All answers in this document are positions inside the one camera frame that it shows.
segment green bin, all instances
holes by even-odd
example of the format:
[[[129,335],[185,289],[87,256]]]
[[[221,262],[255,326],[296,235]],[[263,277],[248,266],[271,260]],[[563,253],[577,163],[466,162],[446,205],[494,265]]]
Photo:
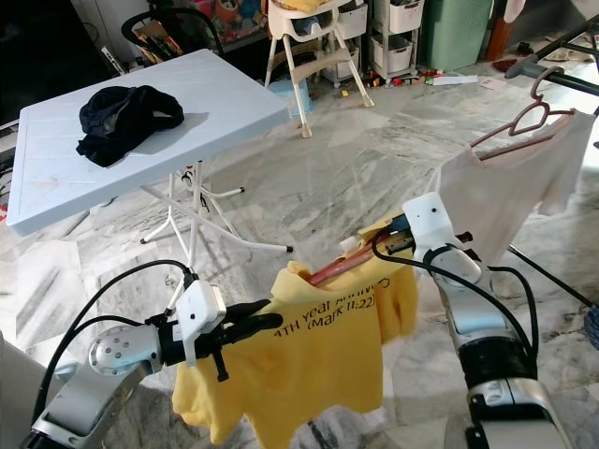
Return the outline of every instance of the green bin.
[[[454,70],[474,64],[485,37],[492,0],[427,0],[423,62]]]

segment high chair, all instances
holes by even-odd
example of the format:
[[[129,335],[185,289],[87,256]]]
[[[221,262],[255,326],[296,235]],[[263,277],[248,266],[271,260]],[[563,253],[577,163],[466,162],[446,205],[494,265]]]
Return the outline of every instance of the high chair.
[[[354,80],[358,85],[359,91],[362,94],[362,101],[366,108],[374,106],[371,98],[366,94],[364,84],[359,77],[358,70],[352,61],[351,54],[345,45],[345,41],[341,35],[337,20],[339,19],[339,6],[348,3],[351,0],[332,0],[318,7],[311,13],[305,13],[296,10],[285,9],[281,7],[276,1],[269,0],[269,28],[272,34],[272,42],[270,44],[270,56],[269,64],[266,71],[265,87],[269,87],[270,84],[270,73],[273,69],[274,53],[276,50],[277,42],[283,40],[285,46],[285,55],[287,57],[287,63],[289,65],[289,73],[291,74],[291,82],[293,83],[293,90],[296,95],[298,102],[299,115],[301,117],[301,136],[303,138],[309,138],[312,136],[312,131],[306,121],[306,112],[304,110],[301,94],[300,94],[300,82],[308,78],[313,73],[322,70],[325,67],[338,64],[340,62],[347,62],[354,75]],[[306,35],[300,35],[293,26],[293,22],[301,19],[308,19],[315,17],[318,14],[322,14],[330,11],[330,22],[321,27],[318,22],[312,23],[310,31]],[[293,53],[291,52],[291,44],[289,43],[289,37],[293,37],[298,42],[307,42],[309,40],[318,39],[322,40],[322,36],[331,34],[337,38],[340,48],[336,51],[328,53],[323,56],[322,49],[316,53],[316,61],[312,61],[307,64],[295,67],[293,63]]]

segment black chair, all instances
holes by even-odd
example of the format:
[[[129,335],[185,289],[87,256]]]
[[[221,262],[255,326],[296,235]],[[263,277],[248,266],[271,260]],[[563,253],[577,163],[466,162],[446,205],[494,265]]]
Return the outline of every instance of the black chair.
[[[134,33],[133,27],[138,23],[145,24],[145,21],[160,22],[184,54],[209,49],[212,43],[210,36],[206,33],[206,30],[208,30],[212,35],[212,40],[218,54],[221,57],[225,55],[214,25],[212,25],[212,22],[204,13],[196,9],[190,7],[151,7],[149,11],[133,16],[121,26],[121,33],[129,42],[152,54],[156,54],[160,59],[170,59],[163,51],[139,39]]]

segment clothes hanger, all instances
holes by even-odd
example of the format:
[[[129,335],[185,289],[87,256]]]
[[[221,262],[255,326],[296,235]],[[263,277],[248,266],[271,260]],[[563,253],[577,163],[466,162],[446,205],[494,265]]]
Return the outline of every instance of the clothes hanger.
[[[509,136],[513,137],[513,136],[518,136],[520,134],[528,133],[530,131],[534,131],[535,129],[539,129],[539,128],[543,127],[543,125],[545,125],[545,122],[547,121],[547,118],[549,115],[574,115],[574,111],[572,111],[572,110],[551,110],[549,103],[547,103],[546,101],[543,101],[543,95],[537,92],[538,86],[541,83],[541,81],[544,80],[547,75],[549,75],[550,73],[553,73],[553,72],[563,73],[563,68],[559,67],[558,65],[555,65],[553,67],[548,68],[543,73],[541,73],[541,75],[534,81],[533,87],[531,88],[531,98],[534,100],[534,103],[532,103],[531,105],[524,108],[512,122],[506,123],[505,125],[486,134],[482,138],[475,140],[474,142],[472,142],[470,144],[470,147],[474,148],[476,145],[484,142],[485,140],[487,140],[489,138],[492,138],[493,136],[496,136],[497,134],[499,134],[505,130],[507,130],[507,134]],[[518,129],[518,124],[519,124],[519,121],[522,119],[522,117],[524,117],[528,112],[530,112],[531,110],[536,109],[536,108],[543,109],[543,116],[541,117],[541,120],[539,121],[539,123]],[[551,140],[554,136],[555,135],[544,136],[541,138],[533,138],[533,139],[527,140],[525,142],[516,143],[509,147],[502,148],[497,152],[491,152],[489,154],[484,154],[479,159],[481,161],[486,161],[492,157],[496,157],[501,154],[506,154],[508,152],[514,152],[514,151],[520,150],[522,148],[530,147],[537,143]]]

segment white table top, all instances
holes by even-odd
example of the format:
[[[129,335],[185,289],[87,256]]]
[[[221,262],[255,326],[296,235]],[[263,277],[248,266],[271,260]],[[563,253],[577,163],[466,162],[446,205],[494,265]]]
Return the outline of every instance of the white table top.
[[[176,97],[183,123],[107,168],[79,155],[79,111],[90,97],[107,86],[144,84]],[[208,50],[37,103],[19,119],[7,224],[32,233],[288,120],[284,100]]]

